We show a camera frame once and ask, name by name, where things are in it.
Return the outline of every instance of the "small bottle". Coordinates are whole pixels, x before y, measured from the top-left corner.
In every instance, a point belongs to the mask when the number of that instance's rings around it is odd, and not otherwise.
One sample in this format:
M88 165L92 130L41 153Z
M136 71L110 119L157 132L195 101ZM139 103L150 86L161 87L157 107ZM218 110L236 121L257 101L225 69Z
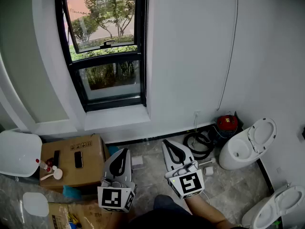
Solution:
M36 159L36 162L39 163L39 166L44 169L46 172L51 173L52 168L44 163L42 160Z

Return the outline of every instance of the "toilet bowl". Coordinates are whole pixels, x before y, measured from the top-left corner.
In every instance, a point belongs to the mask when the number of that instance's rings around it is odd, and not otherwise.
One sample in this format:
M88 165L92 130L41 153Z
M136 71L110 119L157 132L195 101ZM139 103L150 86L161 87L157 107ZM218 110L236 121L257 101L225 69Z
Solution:
M265 229L280 216L300 206L305 196L302 186L284 186L251 208L242 218L243 227Z
M219 164L227 170L239 169L259 159L276 137L272 119L263 118L226 142L219 155Z

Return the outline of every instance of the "smartphone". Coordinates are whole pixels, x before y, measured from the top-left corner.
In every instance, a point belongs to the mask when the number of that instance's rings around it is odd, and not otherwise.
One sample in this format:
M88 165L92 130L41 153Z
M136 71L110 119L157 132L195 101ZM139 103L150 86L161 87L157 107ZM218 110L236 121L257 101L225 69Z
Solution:
M74 160L75 160L75 168L82 168L81 151L74 153Z
M59 168L59 154L61 153L60 150L54 151L54 158L53 158L53 165Z

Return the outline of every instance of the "cardboard box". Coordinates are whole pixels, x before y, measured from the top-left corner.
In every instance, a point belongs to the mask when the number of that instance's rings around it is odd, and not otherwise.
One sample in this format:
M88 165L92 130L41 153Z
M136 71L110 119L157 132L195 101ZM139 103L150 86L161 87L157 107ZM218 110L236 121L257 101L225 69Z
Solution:
M87 204L49 203L49 221L52 229L70 229L68 213L81 223L82 229L105 229L111 213L103 211L97 201Z
M59 168L63 171L63 176L60 180L50 177L40 181L41 187L58 191L63 188L63 185L81 187L101 184L104 162L110 155L99 135L81 136L43 144L41 160L47 161L54 157L56 150L60 150ZM82 168L75 168L74 153L78 151L82 153ZM47 174L41 169L40 178Z

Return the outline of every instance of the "black window frame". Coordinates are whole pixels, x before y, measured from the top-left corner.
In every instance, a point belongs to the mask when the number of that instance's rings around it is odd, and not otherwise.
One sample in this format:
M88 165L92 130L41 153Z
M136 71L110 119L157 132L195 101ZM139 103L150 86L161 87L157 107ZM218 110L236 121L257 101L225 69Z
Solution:
M66 10L66 0L55 0L55 12L61 48L66 61L72 82L79 96L85 112L143 104L146 106L146 29L147 29L147 5L148 0L135 0L135 19L134 19L134 45L137 51L119 52L107 55L100 55L77 61L72 61L66 32L64 27L64 15L66 20L70 19ZM80 69L100 66L108 63L120 63L126 61L139 61L140 64L140 94L117 95L108 98L89 100L83 86Z

